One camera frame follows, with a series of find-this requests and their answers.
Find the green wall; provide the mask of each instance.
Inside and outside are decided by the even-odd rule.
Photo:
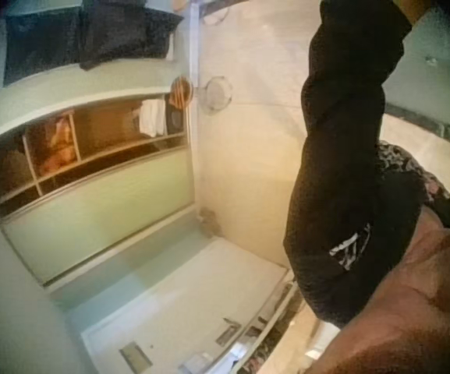
[[[79,337],[0,231],[0,374],[93,374]]]
[[[193,201],[188,150],[73,186],[4,225],[42,282]]]

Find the bathroom wall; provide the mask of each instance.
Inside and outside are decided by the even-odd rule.
[[[0,373],[44,372],[96,371],[79,337],[0,231]]]
[[[221,24],[200,26],[200,87],[212,76],[233,87],[224,111],[200,106],[202,203],[216,211],[228,240],[284,266],[285,220],[306,137],[299,92],[318,3],[250,0]]]

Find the white towel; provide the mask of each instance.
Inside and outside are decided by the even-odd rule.
[[[138,126],[142,134],[151,138],[167,134],[164,99],[143,100]]]

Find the wooden shelf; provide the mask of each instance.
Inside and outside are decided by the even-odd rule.
[[[169,135],[150,138],[140,131],[140,108],[147,99],[165,101]],[[187,146],[185,111],[176,120],[175,111],[167,94],[134,97],[73,108],[1,136],[0,218],[117,164]]]
[[[27,191],[28,189],[32,189],[35,188],[36,185],[34,184],[34,182],[28,182],[25,185],[19,187],[18,189],[14,189],[8,193],[6,193],[5,195],[0,197],[0,205],[3,204],[5,201],[8,201],[12,198],[14,198],[15,196],[18,196],[20,193]]]
[[[159,136],[156,138],[152,138],[152,139],[142,139],[142,140],[137,140],[137,141],[133,141],[133,142],[129,142],[129,143],[125,143],[122,144],[121,146],[112,146],[110,148],[104,149],[100,152],[94,153],[92,155],[90,155],[89,157],[85,157],[84,159],[82,159],[81,161],[75,161],[67,166],[64,166],[60,169],[58,169],[57,171],[54,171],[52,173],[46,174],[41,176],[40,178],[37,179],[38,182],[44,182],[50,178],[53,178],[57,175],[60,175],[62,173],[65,173],[67,171],[70,171],[74,168],[77,168],[78,166],[87,164],[88,162],[91,161],[95,161],[98,160],[102,157],[107,157],[108,155],[114,154],[114,153],[118,153],[118,152],[122,152],[123,150],[129,150],[131,148],[134,148],[136,146],[144,146],[147,144],[152,144],[152,143],[156,143],[156,142],[160,142],[160,141],[164,141],[164,140],[168,140],[168,139],[174,139],[174,138],[179,138],[182,136],[185,136],[185,132],[180,132],[178,134],[173,134],[173,135],[167,135],[167,136]]]
[[[35,199],[32,203],[29,203],[25,206],[22,206],[21,208],[19,208],[18,210],[15,210],[13,212],[11,212],[10,214],[6,215],[3,217],[2,222],[4,223],[9,223],[11,220],[13,220],[15,217],[18,217],[20,214],[27,212],[31,209],[33,209],[36,206],[39,206],[40,204],[42,204],[43,202],[47,201],[48,199],[52,198],[53,196],[65,191],[66,189],[71,189],[74,188],[75,186],[79,185],[82,182],[85,182],[87,180],[90,180],[91,178],[95,178],[99,175],[104,175],[107,173],[110,173],[116,169],[119,168],[124,168],[126,165],[132,164],[132,163],[136,163],[136,162],[140,162],[140,161],[145,161],[148,159],[151,159],[152,157],[157,157],[157,156],[163,156],[165,154],[171,153],[171,152],[176,152],[179,150],[184,150],[187,148],[187,145],[183,145],[183,146],[175,146],[173,148],[170,148],[168,150],[161,150],[155,153],[151,153],[148,155],[144,155],[138,158],[134,158],[132,160],[129,160],[127,162],[121,163],[121,164],[117,164],[115,166],[112,166],[110,168],[106,168],[103,169],[97,173],[93,173],[92,175],[88,175],[86,178],[81,178],[80,180],[77,180],[76,182],[72,182],[68,185],[64,185],[63,187],[56,189],[55,191],[49,192],[44,194],[43,196],[40,196],[38,199]]]

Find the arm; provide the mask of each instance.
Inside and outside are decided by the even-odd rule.
[[[405,0],[396,1],[405,8]],[[402,39],[411,28],[400,9],[391,0],[325,0],[310,45],[310,76],[301,97],[308,137],[285,249],[315,313],[338,326],[357,314],[373,291],[363,290],[371,282],[364,279],[362,263],[358,271],[346,272],[328,251],[372,221],[382,83],[402,57]],[[374,276],[387,271],[376,269]]]

